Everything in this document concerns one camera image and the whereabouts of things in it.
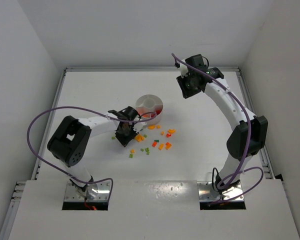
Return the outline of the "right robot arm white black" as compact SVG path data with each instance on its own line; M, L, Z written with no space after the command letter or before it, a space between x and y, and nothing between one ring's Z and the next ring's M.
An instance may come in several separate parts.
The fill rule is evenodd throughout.
M212 178L213 192L222 194L240 181L249 160L264 148L268 130L265 116L249 110L231 90L224 74L201 54L184 60L174 57L179 69L178 85L184 99L206 94L223 113L232 130L226 142L228 157L221 171Z

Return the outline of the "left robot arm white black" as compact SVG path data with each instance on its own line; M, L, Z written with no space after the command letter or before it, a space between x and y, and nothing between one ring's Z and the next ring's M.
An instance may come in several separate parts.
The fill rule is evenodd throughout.
M98 183L81 160L88 142L101 134L114 132L115 138L126 147L146 125L137 110L128 106L123 110L109 110L89 118L66 116L48 141L47 149L58 159L69 174L78 194L85 199L97 197Z

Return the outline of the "yellow orange lego cluster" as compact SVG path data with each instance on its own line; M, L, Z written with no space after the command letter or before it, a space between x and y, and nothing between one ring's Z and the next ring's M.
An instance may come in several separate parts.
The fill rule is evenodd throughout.
M143 135L138 134L135 138L134 138L137 142L142 142L145 140L145 137Z

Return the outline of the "white round divided container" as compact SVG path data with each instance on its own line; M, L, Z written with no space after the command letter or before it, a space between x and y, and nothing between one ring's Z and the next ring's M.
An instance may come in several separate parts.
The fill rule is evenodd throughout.
M156 109L160 108L162 108L162 112L160 114L157 114ZM141 117L142 120L149 120L146 122L148 126L156 125L160 122L162 118L163 108L163 101L158 96L153 94L143 95L135 102L135 109L140 115L147 114L149 112L156 113L156 117L152 120L149 120L150 118Z

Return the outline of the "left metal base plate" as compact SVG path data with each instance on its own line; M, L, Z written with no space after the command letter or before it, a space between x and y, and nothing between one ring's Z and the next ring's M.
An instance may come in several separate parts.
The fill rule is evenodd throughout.
M65 202L106 202L109 200L112 184L110 181L103 181L91 184L85 191L79 189L75 184L69 181L65 188Z

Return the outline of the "metal base plate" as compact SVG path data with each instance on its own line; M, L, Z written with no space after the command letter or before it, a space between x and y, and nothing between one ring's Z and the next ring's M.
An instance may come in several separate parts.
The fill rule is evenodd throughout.
M198 196L201 203L211 203L217 201L243 202L243 189L240 181L222 190L213 188L211 181L198 181Z
M112 184L110 181L103 181L91 184L85 191L79 189L75 184L69 181L65 188L65 202L106 202L109 200Z

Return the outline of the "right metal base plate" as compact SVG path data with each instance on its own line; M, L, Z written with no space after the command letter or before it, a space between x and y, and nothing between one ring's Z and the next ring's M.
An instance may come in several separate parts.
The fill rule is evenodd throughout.
M198 196L201 203L211 203L217 201L243 202L243 189L240 181L222 190L213 188L211 181L198 181Z

